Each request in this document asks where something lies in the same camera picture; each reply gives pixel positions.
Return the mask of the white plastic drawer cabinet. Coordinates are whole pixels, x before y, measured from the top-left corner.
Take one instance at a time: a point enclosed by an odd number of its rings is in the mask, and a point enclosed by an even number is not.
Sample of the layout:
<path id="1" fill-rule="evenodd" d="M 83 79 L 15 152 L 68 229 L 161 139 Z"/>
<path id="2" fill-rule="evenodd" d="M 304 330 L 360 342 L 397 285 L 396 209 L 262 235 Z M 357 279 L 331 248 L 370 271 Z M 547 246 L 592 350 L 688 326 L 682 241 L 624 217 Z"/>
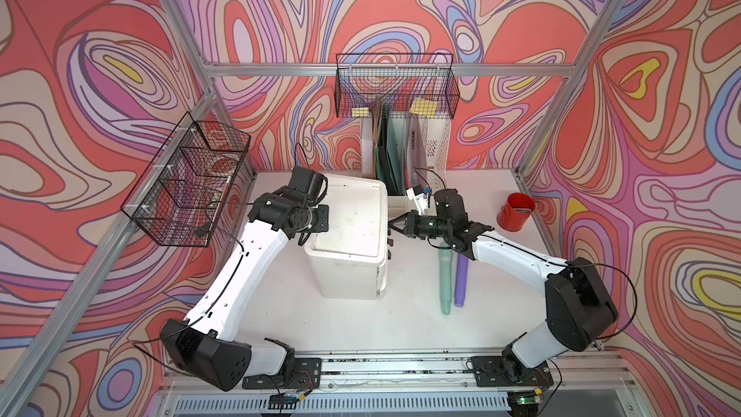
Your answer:
<path id="1" fill-rule="evenodd" d="M 329 175 L 321 201 L 328 231 L 314 234 L 305 253 L 325 298 L 376 300 L 388 269 L 388 195 L 382 181 Z"/>

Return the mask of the mint green toy microphone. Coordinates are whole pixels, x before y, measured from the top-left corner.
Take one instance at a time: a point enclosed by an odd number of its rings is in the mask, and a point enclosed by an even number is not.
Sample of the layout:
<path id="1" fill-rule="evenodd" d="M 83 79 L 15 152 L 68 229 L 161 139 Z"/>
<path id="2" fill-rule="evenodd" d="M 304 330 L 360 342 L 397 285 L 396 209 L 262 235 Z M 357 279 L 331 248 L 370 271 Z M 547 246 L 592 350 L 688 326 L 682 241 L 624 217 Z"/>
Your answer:
<path id="1" fill-rule="evenodd" d="M 444 316 L 451 314 L 453 305 L 453 251 L 442 249 L 438 252 L 439 261 L 439 299 Z"/>

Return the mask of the purple toy microphone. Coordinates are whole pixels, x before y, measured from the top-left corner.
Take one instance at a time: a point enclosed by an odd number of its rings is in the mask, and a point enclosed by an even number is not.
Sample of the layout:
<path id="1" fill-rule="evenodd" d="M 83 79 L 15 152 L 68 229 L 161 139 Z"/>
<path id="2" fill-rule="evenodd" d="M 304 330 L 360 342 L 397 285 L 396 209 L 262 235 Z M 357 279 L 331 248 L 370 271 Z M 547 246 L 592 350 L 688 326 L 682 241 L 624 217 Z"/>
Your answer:
<path id="1" fill-rule="evenodd" d="M 455 269 L 455 298 L 453 299 L 456 307 L 463 307 L 465 305 L 468 272 L 469 259 L 462 254 L 458 254 L 457 268 Z"/>

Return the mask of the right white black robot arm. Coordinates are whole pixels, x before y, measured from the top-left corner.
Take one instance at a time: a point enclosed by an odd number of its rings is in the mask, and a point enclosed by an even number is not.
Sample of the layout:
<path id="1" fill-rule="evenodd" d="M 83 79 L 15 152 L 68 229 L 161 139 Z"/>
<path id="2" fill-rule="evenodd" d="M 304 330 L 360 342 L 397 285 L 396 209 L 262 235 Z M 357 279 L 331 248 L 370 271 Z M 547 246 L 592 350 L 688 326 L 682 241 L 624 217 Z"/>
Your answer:
<path id="1" fill-rule="evenodd" d="M 583 258 L 567 261 L 506 239 L 493 227 L 469 218 L 458 191 L 433 195 L 434 215 L 409 210 L 389 228 L 411 239 L 441 239 L 470 261 L 490 264 L 543 296 L 545 318 L 513 340 L 501 354 L 500 370 L 512 384 L 567 351 L 584 351 L 619 319 L 619 311 L 597 271 Z"/>

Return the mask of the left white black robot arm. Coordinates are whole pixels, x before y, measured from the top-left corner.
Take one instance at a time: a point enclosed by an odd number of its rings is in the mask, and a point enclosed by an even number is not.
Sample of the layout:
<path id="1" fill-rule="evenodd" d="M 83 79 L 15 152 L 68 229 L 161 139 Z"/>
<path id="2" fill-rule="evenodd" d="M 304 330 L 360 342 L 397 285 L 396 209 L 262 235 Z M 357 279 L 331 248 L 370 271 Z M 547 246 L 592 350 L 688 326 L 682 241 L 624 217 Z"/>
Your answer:
<path id="1" fill-rule="evenodd" d="M 162 327 L 158 340 L 178 371 L 222 391 L 247 378 L 277 388 L 291 382 L 292 347 L 275 339 L 239 341 L 235 336 L 266 270 L 289 241 L 304 244 L 310 235 L 328 231 L 327 192 L 326 176 L 295 167 L 287 185 L 253 202 L 235 237 L 235 250 L 211 287 L 183 320 L 168 320 Z"/>

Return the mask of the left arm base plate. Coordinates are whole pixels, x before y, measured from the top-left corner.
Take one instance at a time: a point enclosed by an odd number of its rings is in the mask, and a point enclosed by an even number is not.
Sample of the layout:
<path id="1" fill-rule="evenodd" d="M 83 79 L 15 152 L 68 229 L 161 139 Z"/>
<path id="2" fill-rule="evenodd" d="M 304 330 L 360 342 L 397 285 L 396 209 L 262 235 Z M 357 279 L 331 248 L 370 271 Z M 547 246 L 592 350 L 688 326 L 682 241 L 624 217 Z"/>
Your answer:
<path id="1" fill-rule="evenodd" d="M 321 372 L 319 357 L 295 357 L 274 376 L 245 376 L 241 387 L 245 390 L 314 390 L 320 387 Z"/>

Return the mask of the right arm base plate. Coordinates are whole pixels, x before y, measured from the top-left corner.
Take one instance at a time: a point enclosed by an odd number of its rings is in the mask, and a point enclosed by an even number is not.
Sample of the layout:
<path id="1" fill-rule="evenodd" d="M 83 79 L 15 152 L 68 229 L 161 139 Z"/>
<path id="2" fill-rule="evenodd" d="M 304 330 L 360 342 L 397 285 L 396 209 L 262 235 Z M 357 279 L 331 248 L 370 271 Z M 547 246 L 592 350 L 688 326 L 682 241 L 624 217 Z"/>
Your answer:
<path id="1" fill-rule="evenodd" d="M 513 366 L 501 355 L 472 356 L 466 361 L 480 388 L 524 387 L 548 389 L 554 378 L 545 362 L 534 369 Z"/>

